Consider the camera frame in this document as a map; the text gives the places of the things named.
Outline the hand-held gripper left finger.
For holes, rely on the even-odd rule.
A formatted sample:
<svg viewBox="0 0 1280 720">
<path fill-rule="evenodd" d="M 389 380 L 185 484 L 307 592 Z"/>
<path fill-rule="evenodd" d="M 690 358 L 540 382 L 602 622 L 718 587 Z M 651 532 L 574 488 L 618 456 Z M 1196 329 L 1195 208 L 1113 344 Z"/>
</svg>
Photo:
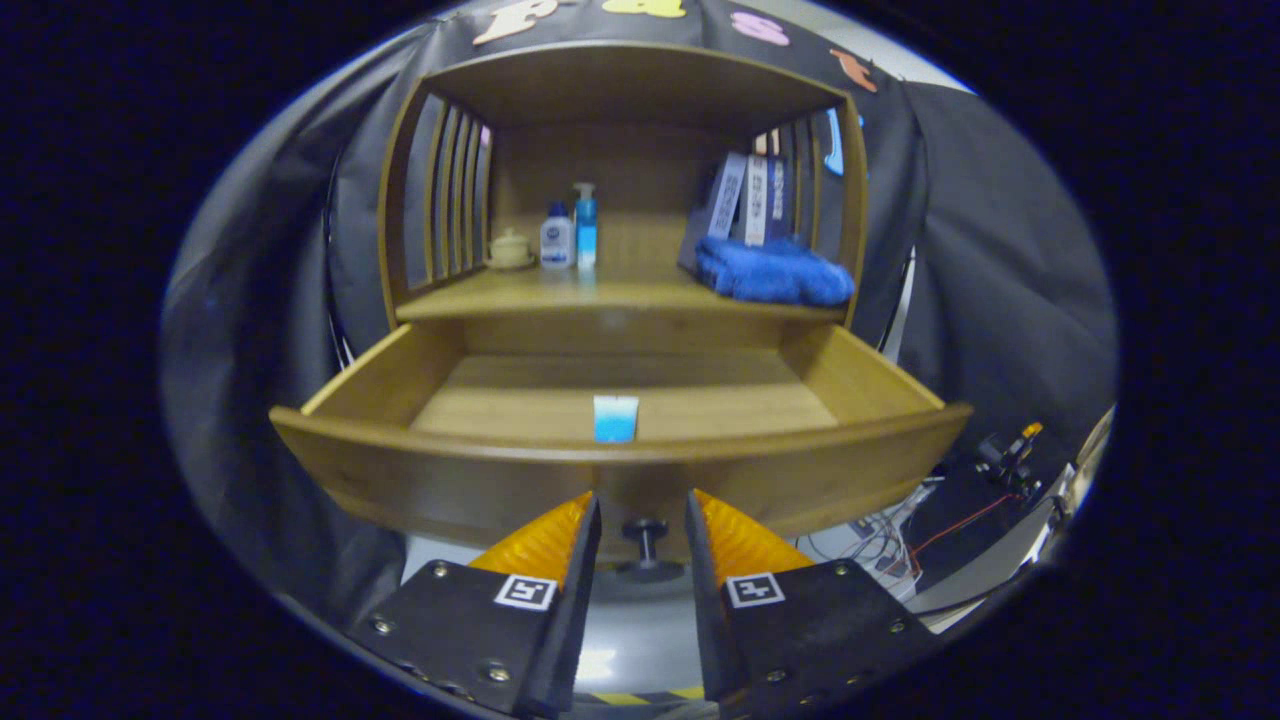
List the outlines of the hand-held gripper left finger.
<svg viewBox="0 0 1280 720">
<path fill-rule="evenodd" d="M 598 500 L 580 495 L 471 562 L 425 562 L 351 637 L 471 717 L 558 717 L 573 702 L 600 538 Z"/>
</svg>

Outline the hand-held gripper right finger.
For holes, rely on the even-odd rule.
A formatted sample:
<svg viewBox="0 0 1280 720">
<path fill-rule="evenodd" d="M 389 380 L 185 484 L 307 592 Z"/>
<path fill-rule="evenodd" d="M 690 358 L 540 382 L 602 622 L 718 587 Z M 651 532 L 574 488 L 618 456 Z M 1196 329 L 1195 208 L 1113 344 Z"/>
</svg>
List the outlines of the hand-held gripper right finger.
<svg viewBox="0 0 1280 720">
<path fill-rule="evenodd" d="M 700 489 L 685 527 L 701 688 L 723 716 L 833 716 L 941 641 L 858 562 L 815 562 Z"/>
</svg>

